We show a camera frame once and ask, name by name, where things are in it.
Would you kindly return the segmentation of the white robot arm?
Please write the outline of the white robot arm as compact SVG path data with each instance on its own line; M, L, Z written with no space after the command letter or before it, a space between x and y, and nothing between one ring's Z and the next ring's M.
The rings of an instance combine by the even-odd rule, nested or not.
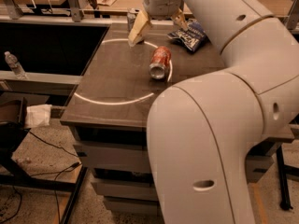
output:
M299 44L257 0L144 0L152 18L186 3L225 69L179 82L153 102L147 142L165 224L255 224L251 148L297 115Z

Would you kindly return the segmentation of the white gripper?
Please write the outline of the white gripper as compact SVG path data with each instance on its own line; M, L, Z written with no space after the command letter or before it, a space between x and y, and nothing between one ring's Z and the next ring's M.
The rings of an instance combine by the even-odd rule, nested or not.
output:
M144 40L145 35L151 28L150 18L164 20L171 18L172 21L184 31L188 30L184 13L179 8L181 0L143 0L144 10L139 10L134 26L128 35L130 47Z

